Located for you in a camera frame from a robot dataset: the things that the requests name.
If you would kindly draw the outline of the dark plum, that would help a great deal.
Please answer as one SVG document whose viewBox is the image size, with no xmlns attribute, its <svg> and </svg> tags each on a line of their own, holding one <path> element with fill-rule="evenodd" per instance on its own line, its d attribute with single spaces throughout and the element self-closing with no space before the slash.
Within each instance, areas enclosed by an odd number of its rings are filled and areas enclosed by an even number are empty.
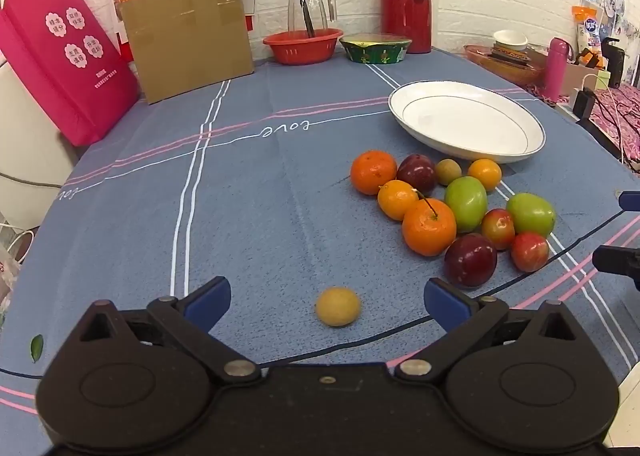
<svg viewBox="0 0 640 456">
<path fill-rule="evenodd" d="M 422 154 L 407 156 L 400 163 L 396 178 L 410 184 L 423 195 L 430 195 L 437 185 L 435 164 Z"/>
<path fill-rule="evenodd" d="M 458 237 L 445 254 L 446 281 L 464 288 L 483 286 L 494 275 L 496 266 L 497 250 L 480 233 Z"/>
</svg>

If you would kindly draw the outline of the red small apple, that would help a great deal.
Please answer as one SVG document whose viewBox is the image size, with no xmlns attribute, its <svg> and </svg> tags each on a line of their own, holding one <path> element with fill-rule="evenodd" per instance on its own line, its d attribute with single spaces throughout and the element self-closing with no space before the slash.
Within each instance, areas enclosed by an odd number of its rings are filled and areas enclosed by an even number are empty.
<svg viewBox="0 0 640 456">
<path fill-rule="evenodd" d="M 510 254 L 514 265 L 521 272 L 533 273 L 547 263 L 549 245 L 543 236 L 534 232 L 523 232 L 514 237 Z"/>
</svg>

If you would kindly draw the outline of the stemmed orange mandarin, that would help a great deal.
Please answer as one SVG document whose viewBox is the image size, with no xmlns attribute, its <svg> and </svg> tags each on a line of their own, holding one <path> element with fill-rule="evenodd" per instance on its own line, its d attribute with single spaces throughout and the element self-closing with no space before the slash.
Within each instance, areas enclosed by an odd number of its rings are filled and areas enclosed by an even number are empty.
<svg viewBox="0 0 640 456">
<path fill-rule="evenodd" d="M 401 232 L 406 245 L 423 257 L 441 255 L 457 237 L 454 212 L 437 198 L 424 197 L 414 190 L 418 200 L 405 212 Z"/>
</svg>

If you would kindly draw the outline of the red-yellow small apple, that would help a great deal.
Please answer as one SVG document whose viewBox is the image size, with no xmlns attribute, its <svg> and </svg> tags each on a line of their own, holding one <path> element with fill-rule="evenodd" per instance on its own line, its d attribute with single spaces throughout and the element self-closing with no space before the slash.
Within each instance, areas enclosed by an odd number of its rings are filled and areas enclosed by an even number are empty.
<svg viewBox="0 0 640 456">
<path fill-rule="evenodd" d="M 480 233 L 496 250 L 507 250 L 515 239 L 512 215 L 506 209 L 491 209 L 480 224 Z"/>
</svg>

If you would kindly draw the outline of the round green jujube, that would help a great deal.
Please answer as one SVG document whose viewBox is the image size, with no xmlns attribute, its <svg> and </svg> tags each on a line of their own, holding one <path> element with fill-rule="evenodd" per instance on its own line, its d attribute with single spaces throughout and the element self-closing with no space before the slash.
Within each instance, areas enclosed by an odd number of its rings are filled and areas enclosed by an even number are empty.
<svg viewBox="0 0 640 456">
<path fill-rule="evenodd" d="M 532 193 L 518 193 L 506 202 L 506 211 L 514 221 L 515 232 L 536 233 L 545 239 L 555 226 L 556 213 L 544 198 Z"/>
</svg>

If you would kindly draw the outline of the oblong green jujube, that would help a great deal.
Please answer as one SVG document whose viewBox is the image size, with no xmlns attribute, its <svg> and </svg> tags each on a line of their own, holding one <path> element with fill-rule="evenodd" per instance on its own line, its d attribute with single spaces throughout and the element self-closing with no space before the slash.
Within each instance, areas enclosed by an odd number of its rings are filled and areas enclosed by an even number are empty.
<svg viewBox="0 0 640 456">
<path fill-rule="evenodd" d="M 454 213 L 459 234 L 475 230 L 488 208 L 484 185 L 480 180 L 469 176 L 460 177 L 448 185 L 445 203 Z"/>
</svg>

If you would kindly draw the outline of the yellow-brown longan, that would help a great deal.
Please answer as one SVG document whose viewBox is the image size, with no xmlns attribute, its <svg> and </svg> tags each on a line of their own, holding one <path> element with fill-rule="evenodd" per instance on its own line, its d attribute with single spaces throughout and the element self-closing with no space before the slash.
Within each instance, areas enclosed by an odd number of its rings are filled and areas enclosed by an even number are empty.
<svg viewBox="0 0 640 456">
<path fill-rule="evenodd" d="M 322 291 L 314 308 L 318 319 L 330 327 L 344 327 L 354 323 L 360 310 L 358 295 L 345 287 L 331 287 Z"/>
</svg>

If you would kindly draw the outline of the small orange with leaf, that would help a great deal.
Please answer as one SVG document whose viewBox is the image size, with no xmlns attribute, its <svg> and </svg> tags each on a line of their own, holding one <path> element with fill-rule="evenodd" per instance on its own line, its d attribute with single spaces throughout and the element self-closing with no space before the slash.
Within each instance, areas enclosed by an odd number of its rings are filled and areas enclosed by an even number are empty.
<svg viewBox="0 0 640 456">
<path fill-rule="evenodd" d="M 378 207 L 393 221 L 403 221 L 408 209 L 418 200 L 418 192 L 405 181 L 390 180 L 378 190 Z"/>
</svg>

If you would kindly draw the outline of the small yellow-orange citrus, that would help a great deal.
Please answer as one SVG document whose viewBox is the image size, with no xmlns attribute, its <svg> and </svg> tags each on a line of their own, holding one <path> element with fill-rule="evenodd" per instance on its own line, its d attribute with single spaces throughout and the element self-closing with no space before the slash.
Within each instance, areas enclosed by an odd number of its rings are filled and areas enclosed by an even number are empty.
<svg viewBox="0 0 640 456">
<path fill-rule="evenodd" d="M 468 176 L 480 181 L 487 192 L 492 192 L 502 179 L 502 170 L 492 159 L 482 158 L 469 166 Z"/>
</svg>

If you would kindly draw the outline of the small longan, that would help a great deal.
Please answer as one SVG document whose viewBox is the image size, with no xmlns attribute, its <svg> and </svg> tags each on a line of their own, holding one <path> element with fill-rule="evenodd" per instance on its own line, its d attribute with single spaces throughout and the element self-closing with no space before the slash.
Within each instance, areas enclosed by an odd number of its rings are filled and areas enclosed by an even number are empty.
<svg viewBox="0 0 640 456">
<path fill-rule="evenodd" d="M 462 176 L 462 169 L 453 159 L 444 158 L 436 164 L 435 176 L 440 185 L 448 187 L 452 181 Z"/>
</svg>

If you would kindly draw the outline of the large orange mandarin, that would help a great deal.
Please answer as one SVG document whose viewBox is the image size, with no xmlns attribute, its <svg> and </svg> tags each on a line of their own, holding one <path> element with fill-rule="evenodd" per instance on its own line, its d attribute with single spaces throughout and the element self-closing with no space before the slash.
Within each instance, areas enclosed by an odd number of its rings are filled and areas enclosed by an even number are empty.
<svg viewBox="0 0 640 456">
<path fill-rule="evenodd" d="M 350 167 L 350 181 L 364 195 L 377 195 L 378 189 L 396 178 L 397 164 L 390 153 L 370 150 L 361 153 Z"/>
</svg>

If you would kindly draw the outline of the green leaf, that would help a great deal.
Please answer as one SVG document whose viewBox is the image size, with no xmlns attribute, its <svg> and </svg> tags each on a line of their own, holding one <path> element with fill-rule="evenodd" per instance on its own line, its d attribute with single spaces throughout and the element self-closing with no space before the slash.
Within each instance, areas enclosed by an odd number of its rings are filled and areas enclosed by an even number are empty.
<svg viewBox="0 0 640 456">
<path fill-rule="evenodd" d="M 42 357 L 44 339 L 43 335 L 38 334 L 32 337 L 29 343 L 29 355 L 32 363 L 36 364 Z"/>
</svg>

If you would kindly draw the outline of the pink tote bag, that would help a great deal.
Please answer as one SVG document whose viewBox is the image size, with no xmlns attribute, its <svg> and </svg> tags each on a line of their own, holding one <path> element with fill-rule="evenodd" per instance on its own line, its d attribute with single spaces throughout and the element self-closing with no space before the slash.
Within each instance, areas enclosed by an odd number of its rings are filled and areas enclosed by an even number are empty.
<svg viewBox="0 0 640 456">
<path fill-rule="evenodd" d="M 139 98 L 136 76 L 85 0 L 3 0 L 1 51 L 74 146 L 102 140 Z"/>
</svg>

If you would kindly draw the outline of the green foil bowl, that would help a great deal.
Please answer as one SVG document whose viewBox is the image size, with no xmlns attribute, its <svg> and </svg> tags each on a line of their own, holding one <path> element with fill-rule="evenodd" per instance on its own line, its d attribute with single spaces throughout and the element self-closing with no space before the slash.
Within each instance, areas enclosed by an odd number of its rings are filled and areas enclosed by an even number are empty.
<svg viewBox="0 0 640 456">
<path fill-rule="evenodd" d="M 412 44 L 411 39 L 392 34 L 352 34 L 340 42 L 349 60 L 362 64 L 399 63 Z"/>
</svg>

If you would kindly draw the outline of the red plastic basket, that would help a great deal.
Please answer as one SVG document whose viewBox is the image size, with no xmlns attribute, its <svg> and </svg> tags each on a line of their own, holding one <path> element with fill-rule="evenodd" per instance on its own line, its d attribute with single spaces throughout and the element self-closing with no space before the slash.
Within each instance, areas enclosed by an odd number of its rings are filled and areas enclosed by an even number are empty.
<svg viewBox="0 0 640 456">
<path fill-rule="evenodd" d="M 272 34 L 262 39 L 262 43 L 271 49 L 278 63 L 297 66 L 330 60 L 342 36 L 341 30 L 326 28 L 315 31 L 314 37 L 309 37 L 306 31 Z"/>
</svg>

